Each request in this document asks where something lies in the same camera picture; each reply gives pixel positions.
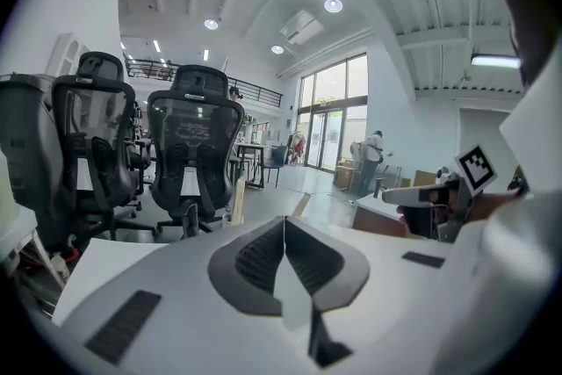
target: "white panel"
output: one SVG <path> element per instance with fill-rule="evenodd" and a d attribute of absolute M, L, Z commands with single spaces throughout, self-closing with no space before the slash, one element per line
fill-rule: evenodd
<path fill-rule="evenodd" d="M 485 192 L 505 192 L 515 174 L 517 160 L 500 133 L 507 116 L 504 112 L 460 110 L 460 152 L 480 144 L 498 174 Z"/>

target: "black rubber pad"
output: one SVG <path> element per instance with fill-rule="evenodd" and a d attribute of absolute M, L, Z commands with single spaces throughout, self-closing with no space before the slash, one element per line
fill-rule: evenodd
<path fill-rule="evenodd" d="M 86 343 L 86 348 L 108 363 L 117 365 L 141 331 L 161 295 L 137 291 Z"/>
<path fill-rule="evenodd" d="M 440 258 L 439 256 L 423 255 L 422 253 L 407 252 L 402 256 L 402 258 L 412 261 L 413 263 L 423 264 L 425 266 L 434 267 L 436 269 L 441 269 L 441 266 L 445 262 L 445 258 Z"/>

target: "chair headrest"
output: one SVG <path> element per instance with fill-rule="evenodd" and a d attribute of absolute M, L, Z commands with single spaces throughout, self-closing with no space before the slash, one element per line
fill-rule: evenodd
<path fill-rule="evenodd" d="M 121 60 L 105 52 L 82 54 L 76 75 L 81 78 L 107 78 L 117 82 L 124 80 Z"/>
<path fill-rule="evenodd" d="M 195 96 L 228 97 L 228 77 L 223 72 L 198 64 L 187 64 L 177 68 L 176 78 L 170 90 Z"/>

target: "white shirt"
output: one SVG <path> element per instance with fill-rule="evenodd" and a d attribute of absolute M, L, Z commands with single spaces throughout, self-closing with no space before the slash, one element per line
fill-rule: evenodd
<path fill-rule="evenodd" d="M 365 159 L 369 161 L 379 162 L 383 154 L 383 139 L 378 134 L 367 136 L 364 141 Z"/>

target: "cardboard box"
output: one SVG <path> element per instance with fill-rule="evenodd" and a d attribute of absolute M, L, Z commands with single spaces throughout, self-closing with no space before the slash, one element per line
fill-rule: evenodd
<path fill-rule="evenodd" d="M 349 189 L 353 181 L 353 169 L 344 166 L 335 166 L 334 185 L 338 189 Z"/>

